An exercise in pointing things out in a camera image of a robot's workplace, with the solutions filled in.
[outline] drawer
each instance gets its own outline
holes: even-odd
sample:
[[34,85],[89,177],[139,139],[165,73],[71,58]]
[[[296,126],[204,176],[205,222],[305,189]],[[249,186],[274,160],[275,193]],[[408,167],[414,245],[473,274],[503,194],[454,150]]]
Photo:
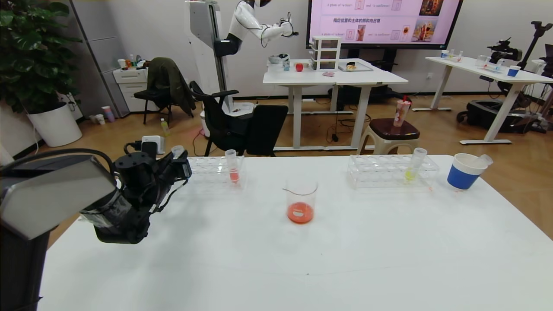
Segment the drawer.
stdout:
[[121,93],[136,93],[136,92],[146,90],[146,87],[147,87],[146,83],[119,84],[119,88],[121,89]]
[[[123,93],[123,98],[129,107],[130,112],[144,112],[145,100],[137,99],[134,97],[134,92]],[[153,101],[148,101],[148,110],[159,110]]]
[[146,70],[114,71],[113,76],[117,84],[148,82]]

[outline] white plant pot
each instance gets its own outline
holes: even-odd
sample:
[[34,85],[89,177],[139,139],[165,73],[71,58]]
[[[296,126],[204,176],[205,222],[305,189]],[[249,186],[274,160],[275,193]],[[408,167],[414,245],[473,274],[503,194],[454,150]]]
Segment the white plant pot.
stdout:
[[82,137],[67,104],[58,109],[27,116],[50,147],[63,146]]

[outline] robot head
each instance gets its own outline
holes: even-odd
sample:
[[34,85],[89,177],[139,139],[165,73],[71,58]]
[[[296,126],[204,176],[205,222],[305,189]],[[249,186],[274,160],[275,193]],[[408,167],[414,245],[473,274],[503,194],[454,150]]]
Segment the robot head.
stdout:
[[264,7],[269,4],[269,2],[271,2],[271,0],[255,0],[255,5],[258,7]]

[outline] wooden floor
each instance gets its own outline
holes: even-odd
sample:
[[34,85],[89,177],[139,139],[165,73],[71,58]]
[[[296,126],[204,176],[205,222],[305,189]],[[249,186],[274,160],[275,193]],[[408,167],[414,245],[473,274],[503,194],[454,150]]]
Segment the wooden floor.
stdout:
[[[499,134],[500,139],[509,139],[513,144],[472,145],[459,144],[461,139],[482,139],[486,130],[468,125],[459,125],[456,122],[458,112],[465,110],[466,103],[470,100],[485,99],[485,96],[454,96],[445,97],[440,102],[441,107],[452,107],[452,112],[447,111],[410,111],[407,120],[421,132],[421,147],[428,150],[429,154],[455,154],[459,152],[480,155],[490,155],[494,164],[482,175],[485,181],[493,186],[513,205],[515,205],[526,217],[536,224],[549,238],[553,239],[553,133],[541,134],[529,132],[527,134]],[[413,98],[413,107],[428,107],[430,96]],[[328,110],[330,104],[326,99],[319,99],[318,103],[305,103],[304,111]],[[287,100],[260,101],[263,104],[286,105]],[[394,101],[390,103],[371,104],[367,113],[372,118],[393,117],[395,112]],[[194,156],[203,155],[207,141],[203,136],[198,136],[201,129],[199,118],[200,110],[194,113],[195,118],[188,118],[182,111],[174,114],[171,120],[171,136],[166,140],[166,150],[174,145],[183,145]],[[143,135],[162,135],[159,116],[148,115],[148,123],[142,125],[143,115],[131,115],[115,123],[106,125],[94,125],[90,121],[80,124],[83,137],[78,141],[61,148],[92,148],[105,152],[113,160],[123,155],[123,145],[127,142],[140,140]],[[339,115],[338,120],[354,118],[354,115]],[[328,128],[335,123],[335,115],[303,116],[301,125],[301,143],[309,145],[349,145],[351,134],[349,128],[338,125],[338,142],[328,143],[330,137]],[[292,145],[292,117],[286,119],[280,134],[277,146]],[[50,149],[42,147],[41,152]],[[277,156],[345,156],[351,152],[280,152]],[[212,155],[224,155],[217,149]],[[77,216],[61,224],[50,237],[50,244],[71,225]]]

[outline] display screen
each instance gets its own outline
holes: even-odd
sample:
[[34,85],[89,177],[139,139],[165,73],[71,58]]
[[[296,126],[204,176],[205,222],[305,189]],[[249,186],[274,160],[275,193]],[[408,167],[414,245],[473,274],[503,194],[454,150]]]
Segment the display screen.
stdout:
[[461,3],[462,0],[311,0],[307,41],[314,35],[337,35],[346,45],[445,48]]

